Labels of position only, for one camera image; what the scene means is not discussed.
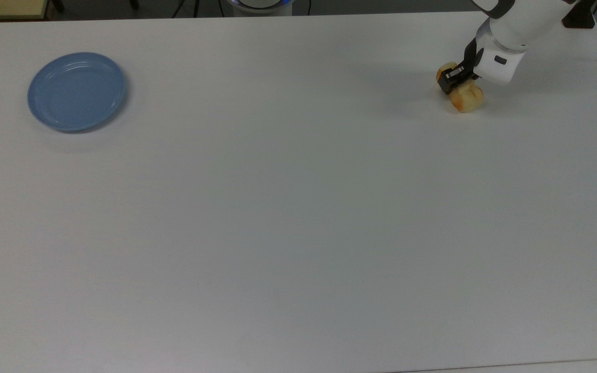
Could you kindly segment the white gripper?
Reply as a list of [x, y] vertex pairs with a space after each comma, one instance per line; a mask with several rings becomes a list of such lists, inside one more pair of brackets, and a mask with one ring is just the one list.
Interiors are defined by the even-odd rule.
[[528, 49], [528, 36], [511, 24], [485, 21], [467, 45], [463, 63], [444, 65], [444, 93], [478, 78], [505, 85], [516, 73]]

